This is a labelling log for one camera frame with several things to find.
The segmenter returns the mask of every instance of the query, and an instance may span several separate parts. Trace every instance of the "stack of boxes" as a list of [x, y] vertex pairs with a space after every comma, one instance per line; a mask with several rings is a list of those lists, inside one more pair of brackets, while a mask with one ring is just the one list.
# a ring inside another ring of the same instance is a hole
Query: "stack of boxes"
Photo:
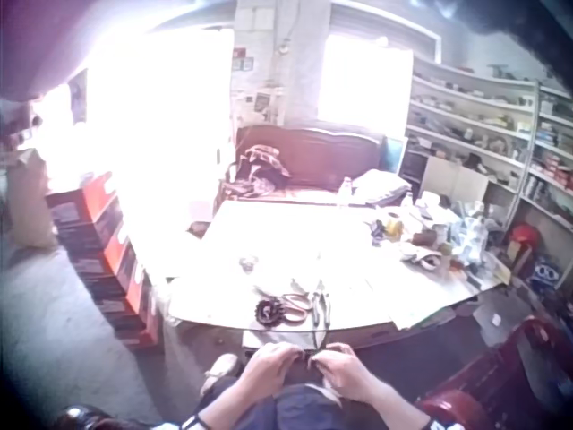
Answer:
[[125, 232], [111, 173], [53, 189], [46, 201], [60, 244], [116, 337], [134, 350], [160, 345], [161, 316]]

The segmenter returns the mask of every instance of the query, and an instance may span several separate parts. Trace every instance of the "clothing pile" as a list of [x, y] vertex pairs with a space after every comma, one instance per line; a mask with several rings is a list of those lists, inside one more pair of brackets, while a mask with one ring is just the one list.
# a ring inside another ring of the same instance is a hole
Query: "clothing pile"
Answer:
[[278, 160], [280, 151], [267, 145], [254, 145], [238, 161], [234, 182], [225, 190], [236, 197], [259, 197], [287, 186], [291, 177]]

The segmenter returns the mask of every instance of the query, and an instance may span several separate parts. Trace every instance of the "red chair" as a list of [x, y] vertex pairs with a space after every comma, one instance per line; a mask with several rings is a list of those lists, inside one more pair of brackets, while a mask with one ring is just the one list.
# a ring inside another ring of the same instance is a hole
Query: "red chair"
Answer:
[[466, 430], [544, 428], [554, 418], [534, 396], [517, 344], [523, 336], [535, 350], [551, 354], [573, 379], [573, 348], [550, 322], [529, 317], [502, 345], [442, 383], [418, 402], [418, 407], [445, 423]]

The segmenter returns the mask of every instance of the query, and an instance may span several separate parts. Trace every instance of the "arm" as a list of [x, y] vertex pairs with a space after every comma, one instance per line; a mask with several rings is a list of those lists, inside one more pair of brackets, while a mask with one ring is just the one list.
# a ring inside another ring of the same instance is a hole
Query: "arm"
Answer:
[[[303, 351], [289, 343], [268, 343], [249, 361], [239, 380], [198, 414], [210, 430], [229, 430], [251, 406], [272, 396], [283, 386], [288, 368]], [[192, 417], [183, 429], [203, 427]]]
[[390, 430], [421, 430], [428, 425], [430, 417], [371, 374], [348, 345], [328, 348], [312, 361], [341, 396], [370, 403]]

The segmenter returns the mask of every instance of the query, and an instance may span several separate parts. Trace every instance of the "hand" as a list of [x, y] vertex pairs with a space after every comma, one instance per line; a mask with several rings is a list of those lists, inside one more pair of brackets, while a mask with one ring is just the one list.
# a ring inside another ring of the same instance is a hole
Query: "hand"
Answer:
[[381, 385], [376, 376], [356, 356], [355, 352], [344, 343], [332, 343], [311, 358], [318, 369], [329, 381], [338, 394], [350, 400], [373, 402], [379, 395]]
[[254, 353], [236, 388], [251, 403], [276, 394], [285, 382], [288, 368], [301, 354], [303, 350], [290, 343], [267, 343]]

